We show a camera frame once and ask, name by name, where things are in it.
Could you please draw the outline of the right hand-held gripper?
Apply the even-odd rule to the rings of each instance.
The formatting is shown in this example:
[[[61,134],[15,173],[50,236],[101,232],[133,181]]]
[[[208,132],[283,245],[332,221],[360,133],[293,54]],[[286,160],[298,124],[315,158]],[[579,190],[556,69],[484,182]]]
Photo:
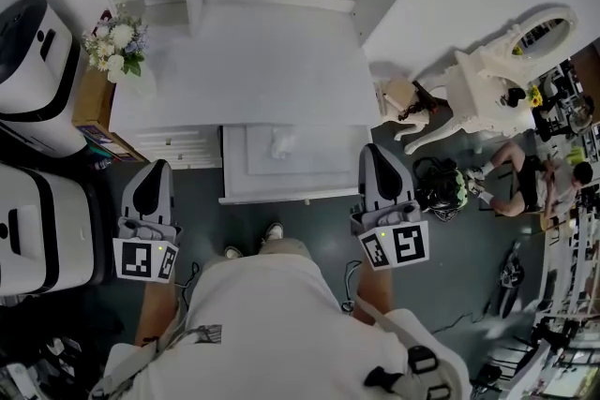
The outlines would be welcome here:
[[[351,232],[374,271],[427,261],[428,222],[414,200],[412,175],[387,149],[375,145],[373,156],[373,148],[368,143],[360,152],[358,188],[364,212],[351,215]],[[375,203],[381,210],[374,211]]]

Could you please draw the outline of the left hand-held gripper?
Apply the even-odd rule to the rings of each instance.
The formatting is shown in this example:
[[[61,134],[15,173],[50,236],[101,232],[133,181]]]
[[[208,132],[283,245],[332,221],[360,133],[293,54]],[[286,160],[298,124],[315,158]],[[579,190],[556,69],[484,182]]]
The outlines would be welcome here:
[[[112,239],[118,278],[170,282],[183,231],[173,226],[173,211],[173,170],[159,159],[139,170],[123,192],[118,235]]]

